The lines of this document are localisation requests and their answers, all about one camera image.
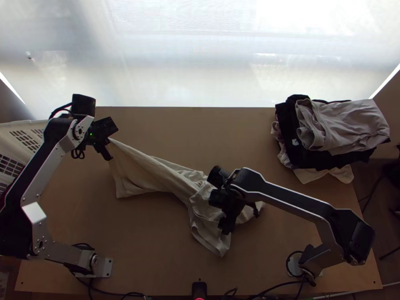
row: white fabric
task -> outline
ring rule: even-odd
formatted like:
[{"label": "white fabric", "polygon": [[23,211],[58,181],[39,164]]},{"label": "white fabric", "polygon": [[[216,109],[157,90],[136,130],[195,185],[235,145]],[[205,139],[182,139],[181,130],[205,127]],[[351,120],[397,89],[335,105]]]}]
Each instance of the white fabric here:
[{"label": "white fabric", "polygon": [[312,182],[314,180],[320,179],[326,174],[331,174],[332,176],[336,177],[339,179],[341,182],[345,184],[349,184],[353,181],[354,175],[352,171],[352,167],[347,164],[342,168],[332,168],[330,170],[321,170],[317,171],[315,168],[296,168],[294,166],[289,157],[288,154],[286,153],[286,147],[284,140],[281,135],[281,130],[279,128],[279,123],[277,121],[272,122],[272,127],[271,127],[271,135],[278,141],[279,147],[280,147],[280,152],[277,155],[279,161],[284,165],[285,167],[292,169],[298,180],[302,184],[307,184],[309,182]]},{"label": "white fabric", "polygon": [[389,137],[389,125],[373,99],[324,104],[310,99],[295,104],[304,148],[332,155],[375,148]]},{"label": "white fabric", "polygon": [[[230,247],[231,235],[223,235],[218,229],[224,213],[209,205],[214,187],[207,182],[207,176],[202,171],[144,154],[112,138],[110,141],[107,149],[113,159],[108,163],[115,180],[116,197],[173,193],[187,207],[192,235],[208,250],[223,257]],[[264,203],[257,202],[256,206],[260,210]],[[245,223],[252,217],[253,209],[245,206],[236,224]]]}]

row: white plastic basket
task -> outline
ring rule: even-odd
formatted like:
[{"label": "white plastic basket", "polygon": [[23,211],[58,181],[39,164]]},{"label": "white plastic basket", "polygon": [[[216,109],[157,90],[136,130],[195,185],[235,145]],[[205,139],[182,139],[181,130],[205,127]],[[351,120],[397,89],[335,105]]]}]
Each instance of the white plastic basket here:
[{"label": "white plastic basket", "polygon": [[0,195],[43,143],[47,123],[25,120],[0,124]]}]

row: tabletop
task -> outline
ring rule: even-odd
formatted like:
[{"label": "tabletop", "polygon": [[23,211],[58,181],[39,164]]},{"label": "tabletop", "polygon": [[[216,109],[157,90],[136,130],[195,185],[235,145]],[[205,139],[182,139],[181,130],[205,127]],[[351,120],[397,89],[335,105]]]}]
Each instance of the tabletop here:
[{"label": "tabletop", "polygon": [[[325,177],[301,184],[278,160],[271,136],[273,108],[98,107],[96,118],[111,116],[119,131],[112,137],[146,154],[208,174],[248,167],[267,181],[331,203],[361,216],[353,186]],[[113,258],[110,278],[97,288],[147,295],[190,295],[192,282],[207,282],[210,295],[238,288],[252,295],[293,280],[285,260],[307,244],[321,243],[315,225],[271,205],[258,219],[236,227],[221,258],[191,235],[186,207],[172,194],[148,193],[116,198],[108,163],[92,148],[86,158],[62,161],[42,193],[52,237],[65,244],[88,243]],[[306,293],[381,289],[371,251],[366,264],[332,266]],[[22,261],[17,291],[85,294],[87,289],[60,264]],[[279,293],[295,293],[285,286]]]}]

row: wrinkled fabric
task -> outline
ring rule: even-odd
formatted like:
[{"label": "wrinkled fabric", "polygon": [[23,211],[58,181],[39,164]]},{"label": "wrinkled fabric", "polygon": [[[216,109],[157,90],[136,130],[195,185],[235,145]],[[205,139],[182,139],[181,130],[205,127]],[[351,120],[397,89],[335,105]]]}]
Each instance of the wrinkled fabric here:
[{"label": "wrinkled fabric", "polygon": [[349,184],[353,181],[354,175],[352,167],[349,164],[343,166],[342,168],[334,167],[330,170],[325,169],[320,171],[317,171],[315,168],[298,168],[291,163],[288,154],[286,153],[285,142],[277,121],[272,122],[271,135],[278,141],[280,147],[280,152],[277,155],[279,161],[285,167],[292,169],[302,184],[305,185],[309,182],[320,179],[326,174],[331,174],[345,184]]},{"label": "wrinkled fabric", "polygon": [[[352,151],[345,154],[332,155],[328,151],[311,151],[303,147],[302,141],[297,135],[297,129],[300,127],[296,115],[295,104],[298,100],[308,99],[307,95],[291,95],[284,103],[275,105],[276,117],[279,122],[279,128],[283,137],[287,156],[290,162],[301,169],[330,170],[333,168],[342,168],[354,162],[367,163],[374,152],[373,149],[365,151]],[[333,103],[344,103],[350,100],[326,102],[323,100],[314,100],[327,106]]]},{"label": "wrinkled fabric", "polygon": [[389,138],[389,125],[373,99],[331,103],[297,100],[297,135],[304,148],[331,155],[373,149]]},{"label": "wrinkled fabric", "polygon": [[[223,257],[231,245],[231,235],[221,234],[218,223],[225,214],[209,205],[215,187],[207,182],[202,171],[193,170],[167,160],[144,154],[115,139],[107,146],[113,156],[108,164],[115,181],[116,197],[125,198],[151,192],[173,193],[187,207],[194,238],[211,252]],[[263,202],[256,202],[260,210]],[[245,206],[236,224],[253,217],[253,209]]]}]

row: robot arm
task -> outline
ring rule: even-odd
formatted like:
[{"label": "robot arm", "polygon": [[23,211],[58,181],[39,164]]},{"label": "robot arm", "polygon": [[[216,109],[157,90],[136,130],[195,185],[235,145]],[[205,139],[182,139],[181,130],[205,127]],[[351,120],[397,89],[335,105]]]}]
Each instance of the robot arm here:
[{"label": "robot arm", "polygon": [[218,227],[223,234],[233,231],[236,217],[245,205],[257,217],[255,202],[263,201],[315,223],[322,244],[307,245],[298,267],[311,279],[324,268],[347,262],[363,265],[370,253],[375,231],[351,209],[334,208],[329,203],[265,181],[249,168],[236,169],[232,174],[214,167],[207,179],[217,189],[211,192],[209,204],[225,213]]},{"label": "robot arm", "polygon": [[74,94],[71,114],[51,118],[43,144],[0,201],[0,254],[42,259],[66,266],[77,277],[109,277],[112,259],[100,257],[87,244],[65,245],[53,240],[47,216],[39,204],[43,189],[65,154],[94,146],[104,159],[112,157],[105,145],[118,130],[111,118],[94,122],[96,100]]}]

